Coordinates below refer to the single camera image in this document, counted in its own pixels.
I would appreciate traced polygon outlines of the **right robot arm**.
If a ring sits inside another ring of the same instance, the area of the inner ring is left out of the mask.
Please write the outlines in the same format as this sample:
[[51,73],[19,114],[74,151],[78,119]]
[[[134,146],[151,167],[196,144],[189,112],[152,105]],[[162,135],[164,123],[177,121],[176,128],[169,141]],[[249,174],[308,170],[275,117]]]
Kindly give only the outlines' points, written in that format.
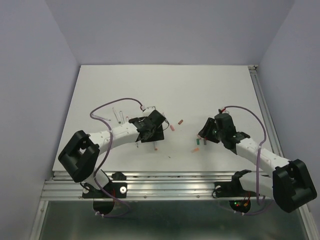
[[237,131],[228,113],[208,118],[198,135],[223,146],[253,163],[262,173],[244,169],[237,171],[231,181],[214,183],[213,198],[230,198],[230,207],[246,214],[251,207],[247,200],[240,203],[236,197],[267,197],[286,213],[291,213],[317,198],[318,194],[306,164],[289,160],[261,147],[248,134]]

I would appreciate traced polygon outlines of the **grey capped white marker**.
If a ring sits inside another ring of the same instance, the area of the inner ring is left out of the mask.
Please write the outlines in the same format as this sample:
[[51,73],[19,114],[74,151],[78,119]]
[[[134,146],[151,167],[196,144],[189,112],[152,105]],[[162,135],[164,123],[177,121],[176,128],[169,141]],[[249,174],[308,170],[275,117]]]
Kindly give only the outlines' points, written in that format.
[[125,118],[124,118],[123,111],[122,111],[122,110],[120,110],[120,111],[119,111],[119,114],[120,114],[120,117],[121,117],[122,123],[125,123]]

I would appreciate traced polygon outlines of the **beige capped white marker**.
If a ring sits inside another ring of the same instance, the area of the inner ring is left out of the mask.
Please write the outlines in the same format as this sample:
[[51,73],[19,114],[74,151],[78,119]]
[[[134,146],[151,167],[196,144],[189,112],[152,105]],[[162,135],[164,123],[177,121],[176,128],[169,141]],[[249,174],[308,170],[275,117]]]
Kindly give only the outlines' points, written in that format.
[[156,141],[153,142],[153,146],[154,146],[154,150],[157,151],[158,150],[158,145],[157,145]]

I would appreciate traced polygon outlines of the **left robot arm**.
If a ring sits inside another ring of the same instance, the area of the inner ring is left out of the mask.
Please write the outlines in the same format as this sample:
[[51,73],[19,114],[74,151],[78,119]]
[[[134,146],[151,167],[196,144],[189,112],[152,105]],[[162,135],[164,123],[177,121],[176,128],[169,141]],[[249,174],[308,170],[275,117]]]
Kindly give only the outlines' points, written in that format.
[[163,123],[166,117],[157,110],[149,115],[130,119],[112,130],[85,133],[79,130],[73,134],[58,155],[58,160],[76,183],[93,183],[93,174],[98,157],[129,143],[148,143],[164,139]]

